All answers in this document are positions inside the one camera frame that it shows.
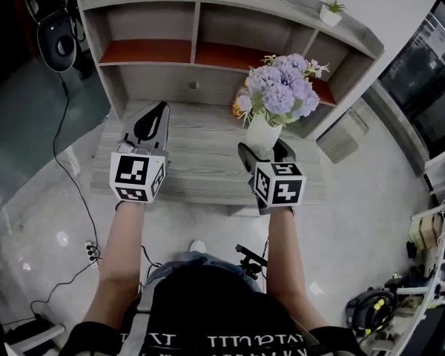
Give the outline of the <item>white power strip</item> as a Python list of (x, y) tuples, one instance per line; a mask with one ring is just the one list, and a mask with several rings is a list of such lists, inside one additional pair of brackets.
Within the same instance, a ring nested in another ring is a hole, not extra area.
[(97, 244), (93, 241), (85, 242), (86, 255), (90, 263), (90, 267), (94, 269), (99, 268), (100, 250)]

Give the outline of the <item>person's right forearm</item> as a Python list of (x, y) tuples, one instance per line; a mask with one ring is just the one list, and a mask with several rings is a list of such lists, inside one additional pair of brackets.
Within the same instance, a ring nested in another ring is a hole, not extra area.
[(297, 325), (308, 331), (328, 326), (307, 294), (296, 223), (288, 208), (271, 209), (266, 286)]

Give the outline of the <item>grey storage box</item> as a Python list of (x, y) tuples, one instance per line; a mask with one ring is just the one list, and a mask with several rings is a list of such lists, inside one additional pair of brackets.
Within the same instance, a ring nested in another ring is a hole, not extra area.
[(338, 164), (359, 148), (359, 142), (368, 131), (364, 119), (350, 108), (316, 143), (333, 164)]

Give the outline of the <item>black mounted bracket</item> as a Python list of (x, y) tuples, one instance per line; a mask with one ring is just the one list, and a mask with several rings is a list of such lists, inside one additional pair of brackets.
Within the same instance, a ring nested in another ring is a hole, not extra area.
[(244, 256), (240, 261), (240, 267), (244, 274), (253, 280), (257, 280), (259, 274), (267, 267), (267, 261), (240, 244), (236, 245), (235, 250)]

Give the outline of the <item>dark glass door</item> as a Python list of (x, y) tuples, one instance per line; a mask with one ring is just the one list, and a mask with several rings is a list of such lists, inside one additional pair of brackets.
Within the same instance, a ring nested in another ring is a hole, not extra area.
[(380, 75), (380, 83), (416, 130), (432, 159), (445, 151), (445, 0)]

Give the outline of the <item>black white round machine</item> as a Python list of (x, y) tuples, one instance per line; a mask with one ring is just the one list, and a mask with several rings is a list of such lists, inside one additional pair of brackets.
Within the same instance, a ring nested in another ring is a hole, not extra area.
[(75, 68), (81, 79), (90, 75), (90, 61), (81, 48), (77, 24), (81, 23), (77, 0), (25, 0), (37, 23), (36, 38), (45, 64), (57, 73)]

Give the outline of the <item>grey wooden desk with shelves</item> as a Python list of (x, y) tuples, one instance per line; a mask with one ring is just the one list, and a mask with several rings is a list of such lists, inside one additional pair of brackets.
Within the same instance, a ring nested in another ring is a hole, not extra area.
[(348, 15), (329, 26), (320, 0), (77, 0), (111, 113), (91, 186), (110, 192), (111, 154), (126, 123), (161, 101), (170, 106), (169, 166), (162, 200), (248, 206), (255, 200), (237, 146), (231, 105), (252, 67), (299, 53), (329, 67), (316, 79), (315, 112), (286, 127), (308, 177), (303, 204), (326, 198), (313, 131), (366, 77), (383, 43)]

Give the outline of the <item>person's black shirt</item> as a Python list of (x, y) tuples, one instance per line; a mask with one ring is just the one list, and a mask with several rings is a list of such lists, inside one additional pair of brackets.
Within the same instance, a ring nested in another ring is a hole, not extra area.
[(351, 330), (306, 331), (280, 302), (224, 269), (184, 266), (148, 293), (150, 308), (138, 308), (127, 337), (80, 323), (59, 356), (366, 356)]

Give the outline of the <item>black and yellow helmet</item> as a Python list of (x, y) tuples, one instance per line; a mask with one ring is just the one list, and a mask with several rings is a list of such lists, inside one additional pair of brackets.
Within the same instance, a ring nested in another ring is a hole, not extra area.
[(397, 302), (393, 291), (369, 288), (346, 304), (346, 325), (358, 336), (380, 331), (394, 317)]

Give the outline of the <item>person's blue jeans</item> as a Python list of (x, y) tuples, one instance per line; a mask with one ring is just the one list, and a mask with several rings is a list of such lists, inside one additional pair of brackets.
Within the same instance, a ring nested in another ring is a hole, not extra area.
[(162, 266), (153, 271), (146, 282), (144, 287), (152, 284), (155, 280), (161, 280), (166, 278), (172, 271), (184, 266), (212, 266), (218, 269), (224, 269), (230, 271), (233, 274), (239, 276), (244, 280), (253, 291), (261, 292), (258, 283), (253, 278), (249, 277), (243, 270), (242, 266), (237, 266), (233, 263), (221, 260), (218, 257), (210, 255), (208, 253), (202, 253), (198, 251), (186, 251), (177, 255), (177, 259), (164, 263)]

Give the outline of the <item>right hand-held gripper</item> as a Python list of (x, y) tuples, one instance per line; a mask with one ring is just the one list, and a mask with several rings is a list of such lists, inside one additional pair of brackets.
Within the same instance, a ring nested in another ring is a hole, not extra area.
[(293, 208), (301, 204), (307, 177), (296, 163), (294, 150), (281, 138), (273, 147), (274, 161), (259, 158), (247, 144), (240, 142), (237, 153), (244, 168), (253, 173), (251, 187), (260, 215), (272, 208)]

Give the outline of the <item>small plant in white pot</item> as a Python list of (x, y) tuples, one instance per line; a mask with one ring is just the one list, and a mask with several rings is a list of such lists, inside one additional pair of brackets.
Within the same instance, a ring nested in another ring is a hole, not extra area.
[(330, 27), (336, 26), (342, 19), (341, 13), (346, 9), (337, 0), (325, 0), (320, 10), (320, 20)]

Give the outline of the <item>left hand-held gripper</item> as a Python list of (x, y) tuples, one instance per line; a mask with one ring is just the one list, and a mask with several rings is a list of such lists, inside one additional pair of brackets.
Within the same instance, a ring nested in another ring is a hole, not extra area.
[[(158, 102), (135, 113), (124, 126), (124, 140), (111, 154), (109, 185), (127, 202), (153, 202), (167, 174), (170, 107)], [(133, 143), (145, 143), (143, 146)]]

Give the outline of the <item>orange drink bottle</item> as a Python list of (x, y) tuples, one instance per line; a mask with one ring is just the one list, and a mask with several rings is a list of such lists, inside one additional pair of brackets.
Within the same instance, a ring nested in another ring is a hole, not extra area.
[(251, 108), (252, 102), (249, 91), (246, 88), (240, 88), (236, 92), (236, 96), (234, 98), (234, 103), (231, 109), (232, 114), (235, 117), (240, 118), (245, 114), (245, 112), (250, 111)]

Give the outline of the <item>person's left forearm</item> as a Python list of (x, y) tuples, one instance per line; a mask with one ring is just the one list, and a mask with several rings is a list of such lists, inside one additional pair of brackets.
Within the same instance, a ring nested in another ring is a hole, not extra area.
[(121, 202), (118, 205), (85, 322), (120, 329), (122, 318), (139, 289), (144, 215), (143, 203)]

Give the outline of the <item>purple artificial flowers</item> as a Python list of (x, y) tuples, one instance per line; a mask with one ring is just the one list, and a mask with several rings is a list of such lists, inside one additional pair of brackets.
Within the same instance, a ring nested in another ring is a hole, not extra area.
[(247, 124), (264, 115), (270, 126), (287, 125), (313, 113), (321, 102), (314, 89), (328, 65), (306, 60), (298, 53), (264, 56), (259, 67), (250, 67), (243, 87), (251, 96), (252, 108), (238, 119)]

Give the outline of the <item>white faceted vase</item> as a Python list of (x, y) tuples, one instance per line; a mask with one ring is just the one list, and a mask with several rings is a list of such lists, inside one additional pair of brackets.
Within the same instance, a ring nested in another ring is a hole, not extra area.
[(258, 158), (274, 161), (273, 147), (280, 136), (282, 127), (282, 125), (270, 126), (264, 115), (257, 114), (247, 128), (245, 144)]

